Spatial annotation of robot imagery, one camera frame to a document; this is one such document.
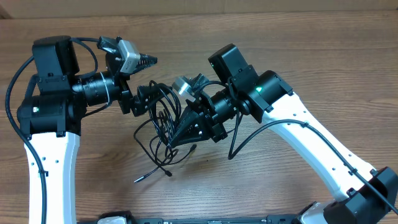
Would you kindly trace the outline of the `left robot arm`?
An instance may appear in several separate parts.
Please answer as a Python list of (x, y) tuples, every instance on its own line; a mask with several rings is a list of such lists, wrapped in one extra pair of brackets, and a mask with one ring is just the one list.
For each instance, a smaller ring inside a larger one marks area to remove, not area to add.
[(156, 99), (153, 89), (140, 86), (133, 95), (130, 76), (157, 63), (119, 37), (99, 37), (106, 70), (80, 73), (74, 46), (88, 45), (84, 37), (67, 35), (36, 40), (32, 76), (17, 110), (19, 130), (29, 161), (29, 222), (75, 223), (75, 164), (81, 121), (88, 107), (100, 112), (117, 102), (124, 114), (144, 114)]

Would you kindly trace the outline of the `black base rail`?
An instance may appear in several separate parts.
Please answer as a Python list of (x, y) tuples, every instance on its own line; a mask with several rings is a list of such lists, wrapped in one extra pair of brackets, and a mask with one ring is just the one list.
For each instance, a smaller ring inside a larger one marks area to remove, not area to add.
[(327, 224), (321, 214), (321, 203), (313, 202), (298, 214), (267, 215), (266, 217), (240, 217), (240, 218), (135, 218), (131, 211), (109, 212), (100, 215), (97, 219), (77, 221), (77, 224), (100, 223), (127, 223), (127, 224)]

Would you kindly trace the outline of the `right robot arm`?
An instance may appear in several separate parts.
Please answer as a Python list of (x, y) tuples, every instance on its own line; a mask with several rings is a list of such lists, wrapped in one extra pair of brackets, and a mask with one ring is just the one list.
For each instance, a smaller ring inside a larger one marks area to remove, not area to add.
[(292, 223), (377, 223), (396, 211), (397, 174), (376, 169), (356, 156), (305, 107), (298, 94), (276, 72), (258, 74), (237, 46), (228, 44), (209, 59), (223, 89), (205, 93), (204, 75), (178, 77), (173, 88), (187, 101), (170, 147), (227, 137), (224, 122), (252, 116), (260, 130), (284, 139), (318, 174), (333, 199), (314, 202)]

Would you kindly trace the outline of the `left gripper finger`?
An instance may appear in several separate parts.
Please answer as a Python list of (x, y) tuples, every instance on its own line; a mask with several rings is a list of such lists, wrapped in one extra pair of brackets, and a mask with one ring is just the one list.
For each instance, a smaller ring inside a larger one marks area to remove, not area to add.
[(153, 57), (151, 55), (147, 54), (140, 54), (140, 59), (138, 60), (138, 63), (134, 70), (131, 72), (131, 74), (138, 73), (142, 70), (145, 70), (153, 65), (155, 65), (158, 62), (157, 57)]
[(155, 86), (138, 86), (137, 94), (132, 97), (132, 112), (135, 117), (145, 114), (150, 105), (153, 105), (156, 100), (163, 98), (164, 92), (166, 95), (172, 89), (171, 86), (159, 83)]

